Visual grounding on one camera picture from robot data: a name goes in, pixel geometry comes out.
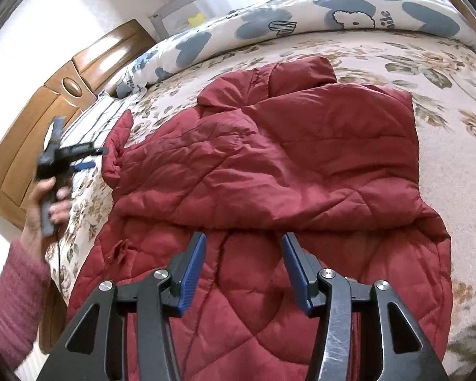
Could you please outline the person's left hand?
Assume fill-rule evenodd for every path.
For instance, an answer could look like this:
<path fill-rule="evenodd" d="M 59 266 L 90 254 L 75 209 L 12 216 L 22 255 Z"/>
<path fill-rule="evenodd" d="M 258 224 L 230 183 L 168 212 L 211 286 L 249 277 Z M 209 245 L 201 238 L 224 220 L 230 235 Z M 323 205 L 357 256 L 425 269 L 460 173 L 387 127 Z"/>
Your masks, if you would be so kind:
<path fill-rule="evenodd" d="M 57 227 L 55 236 L 43 237 L 41 226 L 41 201 L 54 188 L 56 179 L 39 181 L 33 188 L 25 213 L 24 228 L 19 241 L 25 252 L 34 259 L 45 261 L 45 253 L 50 245 L 61 238 L 67 229 L 72 207 L 72 181 L 68 180 L 64 188 L 56 193 L 56 203 L 49 208 L 51 222 Z"/>

